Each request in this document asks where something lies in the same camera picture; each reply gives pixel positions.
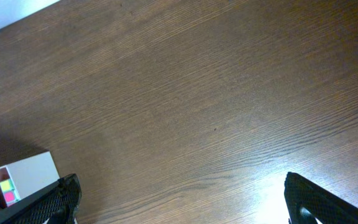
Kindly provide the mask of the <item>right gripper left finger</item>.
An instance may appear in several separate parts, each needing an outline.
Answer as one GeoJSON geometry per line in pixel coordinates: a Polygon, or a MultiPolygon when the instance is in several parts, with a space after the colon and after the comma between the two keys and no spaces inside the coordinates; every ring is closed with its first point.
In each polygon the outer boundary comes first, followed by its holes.
{"type": "Polygon", "coordinates": [[[0,211],[0,224],[75,224],[82,192],[69,174],[0,211]]]}

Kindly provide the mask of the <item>multicolour puzzle cube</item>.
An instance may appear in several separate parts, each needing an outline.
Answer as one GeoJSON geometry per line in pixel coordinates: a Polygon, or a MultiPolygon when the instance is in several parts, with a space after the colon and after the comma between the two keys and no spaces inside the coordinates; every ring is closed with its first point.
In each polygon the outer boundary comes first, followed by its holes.
{"type": "Polygon", "coordinates": [[[18,202],[21,198],[12,179],[6,179],[0,182],[0,189],[4,201],[8,207],[18,202]]]}

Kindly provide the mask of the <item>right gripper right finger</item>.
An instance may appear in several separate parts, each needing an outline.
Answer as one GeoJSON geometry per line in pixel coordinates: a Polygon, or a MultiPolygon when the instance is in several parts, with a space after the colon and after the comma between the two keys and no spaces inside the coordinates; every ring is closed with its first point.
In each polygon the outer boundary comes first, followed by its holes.
{"type": "Polygon", "coordinates": [[[289,223],[358,223],[357,207],[302,175],[289,172],[284,186],[289,223]]]}

